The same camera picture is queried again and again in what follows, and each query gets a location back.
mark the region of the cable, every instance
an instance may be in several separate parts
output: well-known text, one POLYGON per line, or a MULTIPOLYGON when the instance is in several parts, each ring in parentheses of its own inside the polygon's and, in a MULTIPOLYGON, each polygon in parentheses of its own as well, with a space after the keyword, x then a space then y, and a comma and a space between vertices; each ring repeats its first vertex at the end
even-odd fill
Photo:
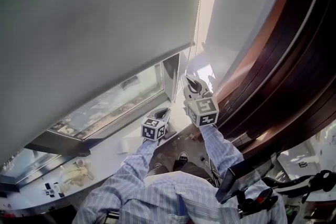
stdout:
MULTIPOLYGON (((190 47, 189 47, 189 52, 188 52, 188 58, 187 58, 187 64, 186 64, 186 67, 185 67, 185 70, 184 70, 184 74, 186 75, 186 73, 187 73, 187 69, 188 69, 188 66, 189 66, 189 60, 190 60, 190 54, 191 54, 191 49, 192 49, 192 45, 195 43, 196 44, 196 46, 195 46, 195 56, 196 56, 196 53, 197 53, 197 45, 198 45, 198 33, 199 33, 199 24, 200 24, 200 21, 199 21, 199 18, 200 18, 200 16, 201 16, 201 0, 198 0, 198 3, 197 3, 197 13, 196 13, 196 18, 195 18, 195 21, 196 21, 196 23, 197 23, 197 34, 196 34, 196 42, 195 42, 195 32, 196 32, 196 27, 195 27, 195 29, 194 29, 194 31, 193 31, 193 36, 192 36, 192 39, 191 39, 191 42, 190 42, 190 47)), ((177 82, 176 82, 176 88, 175 88, 175 95, 174 95, 174 99, 172 100, 172 102, 171 102, 171 104, 170 104, 170 106, 169 106, 169 108, 172 106, 172 104, 174 104, 175 103, 175 101, 176 101, 176 97, 177 97, 177 95, 180 93, 180 91, 183 89, 183 82, 182 82, 182 78, 181 78, 181 88, 179 89, 179 90, 177 90, 178 89, 178 87, 179 87, 179 85, 178 85, 178 81, 179 81, 179 79, 178 79, 178 76, 179 76, 179 73, 180 73, 180 62, 181 61, 178 61, 179 63, 178 63, 178 67, 177 67, 177 82)))
POLYGON ((209 166, 210 166, 210 170, 211 170, 211 172, 212 172, 215 176, 217 176, 217 177, 220 178, 220 179, 223 179, 223 177, 222 177, 221 175, 217 174, 217 173, 215 172, 215 170, 211 167, 211 159, 210 159, 210 157, 209 157, 209 166))

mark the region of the person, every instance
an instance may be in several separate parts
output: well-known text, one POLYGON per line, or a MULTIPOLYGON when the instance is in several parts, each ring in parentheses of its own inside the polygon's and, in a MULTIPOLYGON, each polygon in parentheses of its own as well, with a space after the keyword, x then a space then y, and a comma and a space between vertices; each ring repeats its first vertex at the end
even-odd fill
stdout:
MULTIPOLYGON (((220 175, 244 160, 214 126, 199 129, 220 175)), ((209 175, 188 164, 186 154, 175 162, 175 172, 161 174, 168 170, 159 166, 148 174, 156 147, 157 141, 147 140, 129 155, 114 175, 87 196, 73 223, 287 223, 280 196, 270 210, 240 219, 236 197, 220 204, 215 198, 218 189, 207 180, 209 175)), ((266 188, 260 180, 246 190, 246 198, 255 199, 266 188)))

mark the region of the glass pane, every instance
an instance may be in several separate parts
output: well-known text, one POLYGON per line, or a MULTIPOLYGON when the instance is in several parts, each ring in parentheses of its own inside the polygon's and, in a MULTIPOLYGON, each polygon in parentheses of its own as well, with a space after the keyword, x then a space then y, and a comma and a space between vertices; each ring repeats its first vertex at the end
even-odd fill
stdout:
POLYGON ((27 176, 56 156, 58 155, 23 148, 0 167, 0 175, 14 178, 19 178, 23 174, 27 176))
POLYGON ((71 137, 87 138, 162 90, 159 64, 86 103, 50 129, 71 137))

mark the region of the window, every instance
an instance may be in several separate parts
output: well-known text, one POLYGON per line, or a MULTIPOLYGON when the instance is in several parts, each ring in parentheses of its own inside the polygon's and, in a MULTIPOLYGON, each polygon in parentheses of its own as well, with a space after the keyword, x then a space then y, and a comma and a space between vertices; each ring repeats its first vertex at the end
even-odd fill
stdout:
POLYGON ((16 181, 33 173, 58 155, 23 148, 13 155, 1 168, 0 175, 13 177, 16 181))
POLYGON ((80 150, 69 155, 72 146, 80 149, 91 138, 102 138, 93 139, 99 143, 172 99, 179 59, 178 54, 151 66, 70 113, 0 166, 0 182, 23 187, 73 157, 85 156, 80 150))
POLYGON ((86 139, 163 91, 161 64, 150 67, 86 103, 50 129, 86 139))

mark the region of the roller blind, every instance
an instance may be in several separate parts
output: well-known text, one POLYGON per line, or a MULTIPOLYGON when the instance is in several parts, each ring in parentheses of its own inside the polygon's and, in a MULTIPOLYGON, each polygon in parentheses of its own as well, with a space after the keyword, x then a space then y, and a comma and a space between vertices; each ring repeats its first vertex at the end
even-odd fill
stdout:
POLYGON ((0 0, 0 163, 190 42, 198 0, 0 0))
POLYGON ((219 90, 253 44, 276 0, 215 0, 204 50, 219 90))

